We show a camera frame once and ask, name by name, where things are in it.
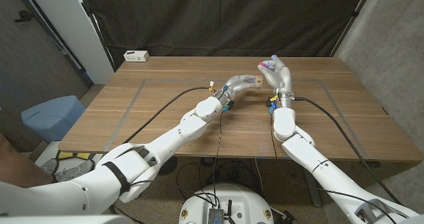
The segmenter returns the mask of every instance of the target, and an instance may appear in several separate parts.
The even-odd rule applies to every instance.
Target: wooden table
[[[104,152],[120,145],[157,110],[180,92],[197,86],[215,89],[234,75],[262,75],[257,64],[269,58],[151,57],[147,62],[124,62],[101,90],[59,149]],[[369,161],[417,162],[420,151],[378,102],[338,58],[282,58],[290,68],[296,96],[309,98],[330,112]],[[175,127],[183,114],[211,95],[191,91],[166,108],[131,142],[148,143]],[[270,115],[265,107],[272,88],[237,95],[234,108],[224,113],[220,157],[273,158]],[[296,123],[331,160],[357,160],[335,124],[306,101],[294,101]],[[205,134],[184,145],[180,156],[214,156],[219,138],[219,116]],[[286,157],[276,140],[277,154]]]

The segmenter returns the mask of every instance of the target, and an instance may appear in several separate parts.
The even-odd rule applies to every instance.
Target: shoe
[[[40,168],[44,170],[48,174],[53,174],[58,170],[59,162],[57,159],[52,158],[49,161],[47,161],[45,164],[43,164]]]
[[[64,170],[59,173],[55,173],[55,179],[58,182],[65,182],[69,180],[73,180],[74,178],[80,177],[94,169],[94,161],[87,160],[82,164],[76,166],[75,168],[71,168],[68,170]]]

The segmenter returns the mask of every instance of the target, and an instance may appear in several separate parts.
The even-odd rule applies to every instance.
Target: black curtain
[[[116,65],[151,56],[329,56],[359,0],[88,0]]]

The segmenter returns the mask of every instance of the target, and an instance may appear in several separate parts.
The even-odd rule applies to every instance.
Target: blue stool
[[[85,111],[74,95],[59,97],[22,111],[24,126],[50,143],[62,140]]]

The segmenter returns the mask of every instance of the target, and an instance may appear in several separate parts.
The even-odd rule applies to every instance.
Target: door handle
[[[34,15],[29,13],[28,11],[22,10],[22,11],[19,11],[19,17],[20,19],[15,19],[16,23],[28,22],[34,17]]]

